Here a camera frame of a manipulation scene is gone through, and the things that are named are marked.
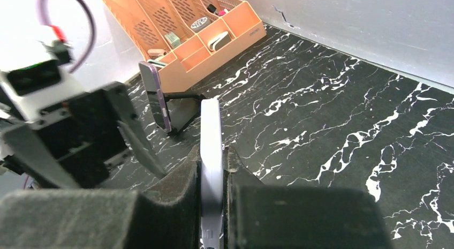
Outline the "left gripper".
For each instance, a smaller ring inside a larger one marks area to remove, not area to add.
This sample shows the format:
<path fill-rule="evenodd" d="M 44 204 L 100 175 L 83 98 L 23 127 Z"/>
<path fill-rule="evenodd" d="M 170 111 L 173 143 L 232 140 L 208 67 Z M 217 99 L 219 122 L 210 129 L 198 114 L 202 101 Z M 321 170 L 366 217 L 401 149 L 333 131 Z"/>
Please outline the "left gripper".
<path fill-rule="evenodd" d="M 115 82 L 41 110 L 37 121 L 1 129 L 1 167 L 28 174 L 42 188 L 94 188 L 134 155 L 157 178 L 167 173 L 141 142 L 142 126 L 127 88 Z"/>

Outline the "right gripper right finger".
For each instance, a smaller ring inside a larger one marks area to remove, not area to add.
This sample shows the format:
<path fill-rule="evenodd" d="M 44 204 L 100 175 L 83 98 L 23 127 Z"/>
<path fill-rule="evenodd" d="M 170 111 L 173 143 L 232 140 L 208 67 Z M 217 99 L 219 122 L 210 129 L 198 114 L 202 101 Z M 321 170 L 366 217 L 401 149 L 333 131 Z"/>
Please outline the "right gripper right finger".
<path fill-rule="evenodd" d="M 368 193 L 266 185 L 233 147 L 223 152 L 225 248 L 391 248 Z"/>

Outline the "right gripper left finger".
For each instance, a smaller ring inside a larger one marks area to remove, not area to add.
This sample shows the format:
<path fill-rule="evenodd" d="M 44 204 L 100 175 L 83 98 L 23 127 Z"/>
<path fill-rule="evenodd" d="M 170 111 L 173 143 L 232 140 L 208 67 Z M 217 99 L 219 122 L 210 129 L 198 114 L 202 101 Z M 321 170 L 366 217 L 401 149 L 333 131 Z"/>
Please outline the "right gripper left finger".
<path fill-rule="evenodd" d="M 145 193 L 22 190 L 1 200 L 1 248 L 198 248 L 200 157 Z"/>

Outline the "phone with clear pink case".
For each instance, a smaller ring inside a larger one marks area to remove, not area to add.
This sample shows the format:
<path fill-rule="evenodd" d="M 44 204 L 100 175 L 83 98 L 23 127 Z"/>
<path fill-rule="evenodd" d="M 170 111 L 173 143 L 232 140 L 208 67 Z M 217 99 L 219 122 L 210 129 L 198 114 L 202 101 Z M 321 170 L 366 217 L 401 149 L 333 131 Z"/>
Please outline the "phone with clear pink case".
<path fill-rule="evenodd" d="M 164 132 L 170 133 L 172 126 L 158 70 L 155 65 L 145 61 L 140 61 L 138 66 L 154 121 Z"/>

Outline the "phone with lilac case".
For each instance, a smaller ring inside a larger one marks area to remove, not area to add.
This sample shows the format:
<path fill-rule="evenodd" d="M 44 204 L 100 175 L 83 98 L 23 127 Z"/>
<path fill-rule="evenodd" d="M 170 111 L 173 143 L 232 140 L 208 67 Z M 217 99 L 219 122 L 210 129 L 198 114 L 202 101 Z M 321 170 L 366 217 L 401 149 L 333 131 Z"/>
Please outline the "phone with lilac case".
<path fill-rule="evenodd" d="M 204 248 L 220 248 L 223 231 L 224 166 L 220 103 L 201 102 L 201 235 Z"/>

